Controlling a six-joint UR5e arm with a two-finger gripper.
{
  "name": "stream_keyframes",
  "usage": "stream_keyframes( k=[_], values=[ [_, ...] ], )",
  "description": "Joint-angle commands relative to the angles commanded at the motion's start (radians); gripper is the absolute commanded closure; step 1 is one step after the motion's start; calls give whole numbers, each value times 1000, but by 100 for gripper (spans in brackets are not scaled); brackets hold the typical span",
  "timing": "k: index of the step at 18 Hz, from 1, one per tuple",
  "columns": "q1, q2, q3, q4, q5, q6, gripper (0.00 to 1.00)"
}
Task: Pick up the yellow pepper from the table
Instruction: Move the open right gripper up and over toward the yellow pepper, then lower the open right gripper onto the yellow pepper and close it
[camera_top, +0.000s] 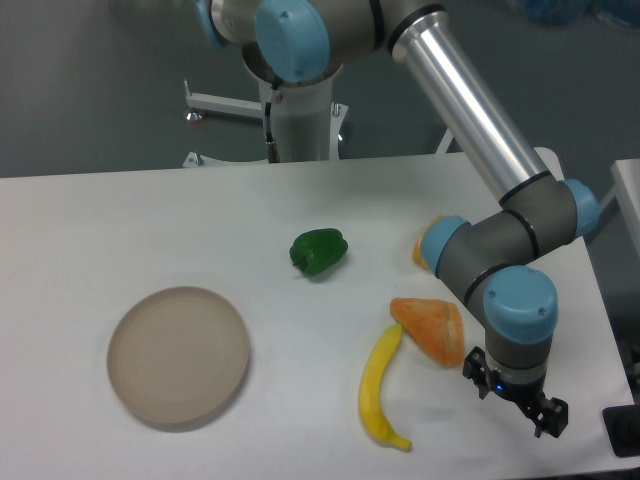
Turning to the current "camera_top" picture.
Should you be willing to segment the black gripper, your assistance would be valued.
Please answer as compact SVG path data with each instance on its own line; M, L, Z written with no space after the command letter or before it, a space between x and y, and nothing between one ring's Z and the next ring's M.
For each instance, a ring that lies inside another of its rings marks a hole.
M475 346L465 357L462 375L473 382L480 399L494 393L516 403L534 424L534 436L559 438L568 425L568 404L544 395L547 361L526 369L508 367Z

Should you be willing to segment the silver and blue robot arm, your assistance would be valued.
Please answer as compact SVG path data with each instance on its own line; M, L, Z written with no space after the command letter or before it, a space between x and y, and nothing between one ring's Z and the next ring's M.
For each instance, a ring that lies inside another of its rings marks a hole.
M481 395L514 403L537 434L559 436L568 406L543 391L558 320L551 280L530 263L586 235L598 204L576 180L557 180L491 95L453 38L439 1L198 1L208 43L241 47L261 95L271 163L326 160L334 146L330 104L296 101L275 111L279 93L328 84L347 62L387 49L419 83L500 204L471 224L437 220L419 252L482 325L485 344L463 374Z

